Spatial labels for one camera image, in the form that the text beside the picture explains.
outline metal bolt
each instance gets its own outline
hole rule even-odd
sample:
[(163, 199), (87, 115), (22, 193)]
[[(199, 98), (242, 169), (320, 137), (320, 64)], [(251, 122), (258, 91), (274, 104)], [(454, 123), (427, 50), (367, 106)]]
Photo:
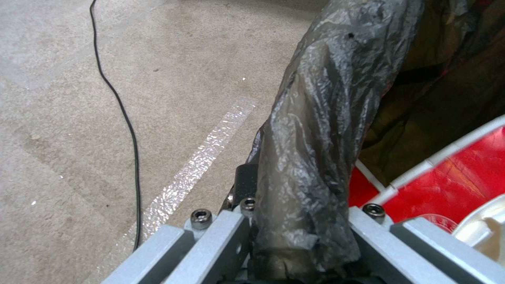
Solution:
[(207, 209), (196, 209), (191, 213), (191, 227), (197, 230), (208, 228), (212, 223), (212, 213)]
[(386, 217), (386, 211), (378, 204), (369, 203), (363, 206), (363, 212), (374, 219), (377, 223), (382, 224)]
[(226, 197), (226, 202), (228, 203), (228, 207), (231, 208), (233, 206), (234, 196), (233, 193), (229, 193)]
[(241, 211), (254, 211), (254, 206), (256, 204), (256, 199), (254, 197), (247, 197), (240, 201), (240, 209)]

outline hex socket screw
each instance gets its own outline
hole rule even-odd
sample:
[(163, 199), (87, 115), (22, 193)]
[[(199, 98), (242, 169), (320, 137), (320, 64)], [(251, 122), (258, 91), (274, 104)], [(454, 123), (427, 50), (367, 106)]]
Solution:
[(384, 208), (374, 203), (369, 203), (363, 206), (363, 212), (379, 224), (382, 224), (384, 218), (386, 217), (386, 211), (384, 211)]
[(207, 229), (212, 223), (212, 213), (205, 208), (196, 209), (191, 213), (190, 220), (193, 229)]

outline white stripe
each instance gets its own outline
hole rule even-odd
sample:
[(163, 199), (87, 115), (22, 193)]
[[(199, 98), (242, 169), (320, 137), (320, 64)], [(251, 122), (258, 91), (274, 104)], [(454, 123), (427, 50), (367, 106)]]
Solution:
[[(255, 106), (255, 100), (239, 98), (231, 110), (207, 135), (193, 153), (191, 159), (175, 174), (172, 182), (163, 188), (161, 194), (154, 198), (153, 202), (144, 211), (142, 216), (142, 240), (147, 240), (162, 224), (167, 222), (198, 180), (210, 168), (212, 162), (224, 150), (224, 147), (230, 142), (230, 139)], [(103, 260), (102, 266), (97, 266), (96, 270), (83, 283), (102, 281), (131, 254), (135, 228), (136, 223), (118, 240), (118, 243)]]
[(356, 160), (356, 167), (367, 178), (367, 180), (375, 186), (378, 192), (384, 191), (384, 185), (375, 177), (375, 175), (363, 164), (360, 160)]

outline plastic bag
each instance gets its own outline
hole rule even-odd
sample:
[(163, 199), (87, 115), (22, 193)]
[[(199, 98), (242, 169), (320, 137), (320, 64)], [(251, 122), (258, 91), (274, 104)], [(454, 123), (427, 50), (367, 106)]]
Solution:
[(421, 0), (332, 0), (287, 67), (248, 163), (257, 163), (258, 278), (311, 282), (359, 258), (351, 171), (416, 34)]

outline metal frame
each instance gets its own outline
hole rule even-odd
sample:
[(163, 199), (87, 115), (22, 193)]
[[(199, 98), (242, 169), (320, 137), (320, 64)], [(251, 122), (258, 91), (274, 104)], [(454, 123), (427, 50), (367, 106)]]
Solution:
[(249, 220), (222, 211), (164, 283), (215, 284), (234, 280), (249, 253)]
[(102, 284), (160, 283), (193, 245), (192, 232), (163, 225)]
[(362, 260), (386, 283), (456, 283), (358, 207), (349, 208), (349, 222)]
[(424, 218), (395, 224), (391, 232), (458, 283), (505, 282), (503, 267)]

